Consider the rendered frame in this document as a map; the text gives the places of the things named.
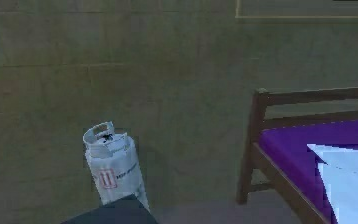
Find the brown wooden bed purple mattress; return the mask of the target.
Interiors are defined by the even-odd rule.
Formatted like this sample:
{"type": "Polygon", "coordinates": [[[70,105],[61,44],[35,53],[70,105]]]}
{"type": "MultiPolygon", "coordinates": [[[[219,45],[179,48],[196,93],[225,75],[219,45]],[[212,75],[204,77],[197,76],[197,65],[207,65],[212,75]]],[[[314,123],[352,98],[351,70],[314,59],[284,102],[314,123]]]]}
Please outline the brown wooden bed purple mattress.
{"type": "Polygon", "coordinates": [[[303,224],[337,224],[308,144],[358,149],[358,110],[267,119],[274,105],[358,99],[358,87],[271,93],[252,98],[237,202],[251,192],[276,190],[303,224]]]}

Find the white bed sheet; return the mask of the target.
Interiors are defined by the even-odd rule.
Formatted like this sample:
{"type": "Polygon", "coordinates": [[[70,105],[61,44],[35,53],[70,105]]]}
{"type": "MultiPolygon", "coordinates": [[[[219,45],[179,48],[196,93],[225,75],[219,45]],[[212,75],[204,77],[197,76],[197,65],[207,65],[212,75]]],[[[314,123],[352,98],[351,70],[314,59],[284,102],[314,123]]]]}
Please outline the white bed sheet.
{"type": "Polygon", "coordinates": [[[358,224],[358,149],[308,144],[337,224],[358,224]]]}

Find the white gas cylinder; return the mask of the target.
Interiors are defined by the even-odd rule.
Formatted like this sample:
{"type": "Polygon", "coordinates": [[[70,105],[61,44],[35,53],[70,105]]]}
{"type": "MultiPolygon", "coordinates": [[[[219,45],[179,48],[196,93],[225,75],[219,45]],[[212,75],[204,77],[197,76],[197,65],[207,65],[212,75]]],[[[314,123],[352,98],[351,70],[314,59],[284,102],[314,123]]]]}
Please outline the white gas cylinder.
{"type": "Polygon", "coordinates": [[[126,131],[117,133],[108,121],[88,129],[82,140],[102,204],[133,195],[150,210],[133,138],[126,131]]]}

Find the dark blue box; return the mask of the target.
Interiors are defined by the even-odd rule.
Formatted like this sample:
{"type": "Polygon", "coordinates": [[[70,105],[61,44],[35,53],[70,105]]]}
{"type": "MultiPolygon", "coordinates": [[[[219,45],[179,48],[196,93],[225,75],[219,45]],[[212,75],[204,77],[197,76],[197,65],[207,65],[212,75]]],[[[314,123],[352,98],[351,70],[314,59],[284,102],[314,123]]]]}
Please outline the dark blue box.
{"type": "Polygon", "coordinates": [[[60,224],[159,224],[155,217],[134,196],[102,205],[60,224]]]}

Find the framed wall picture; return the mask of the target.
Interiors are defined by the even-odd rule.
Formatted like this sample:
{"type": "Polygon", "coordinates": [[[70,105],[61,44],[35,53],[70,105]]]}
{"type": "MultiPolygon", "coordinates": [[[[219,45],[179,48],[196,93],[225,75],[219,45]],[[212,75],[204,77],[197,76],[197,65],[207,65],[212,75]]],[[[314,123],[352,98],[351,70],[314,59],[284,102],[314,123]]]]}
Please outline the framed wall picture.
{"type": "Polygon", "coordinates": [[[358,18],[358,0],[236,0],[237,18],[358,18]]]}

